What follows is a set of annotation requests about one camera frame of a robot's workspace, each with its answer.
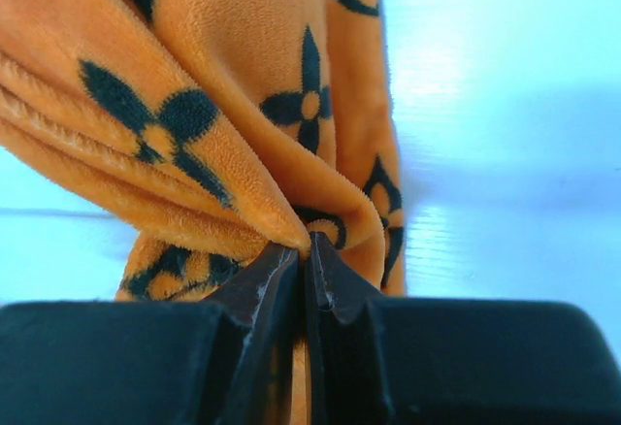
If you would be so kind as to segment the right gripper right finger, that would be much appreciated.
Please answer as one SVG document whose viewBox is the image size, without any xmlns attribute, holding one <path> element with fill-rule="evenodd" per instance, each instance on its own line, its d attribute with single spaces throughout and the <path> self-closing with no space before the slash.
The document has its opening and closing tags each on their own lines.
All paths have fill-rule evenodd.
<svg viewBox="0 0 621 425">
<path fill-rule="evenodd" d="M 564 303 L 391 298 L 311 237 L 312 424 L 616 424 L 620 371 Z"/>
</svg>

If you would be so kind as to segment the orange patterned pillowcase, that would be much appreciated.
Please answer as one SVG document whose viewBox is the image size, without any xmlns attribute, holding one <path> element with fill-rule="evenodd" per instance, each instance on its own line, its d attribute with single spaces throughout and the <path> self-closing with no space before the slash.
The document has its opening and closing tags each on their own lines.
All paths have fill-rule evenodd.
<svg viewBox="0 0 621 425">
<path fill-rule="evenodd" d="M 138 230 L 120 301 L 314 232 L 404 291 L 379 0 L 1 0 L 1 143 Z"/>
</svg>

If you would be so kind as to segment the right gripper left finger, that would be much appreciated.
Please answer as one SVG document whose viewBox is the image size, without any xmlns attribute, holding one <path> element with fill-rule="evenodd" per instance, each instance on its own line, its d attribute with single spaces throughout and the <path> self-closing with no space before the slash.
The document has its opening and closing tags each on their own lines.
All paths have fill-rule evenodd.
<svg viewBox="0 0 621 425">
<path fill-rule="evenodd" d="M 1 310 L 5 424 L 284 424 L 296 251 L 267 246 L 200 302 Z"/>
</svg>

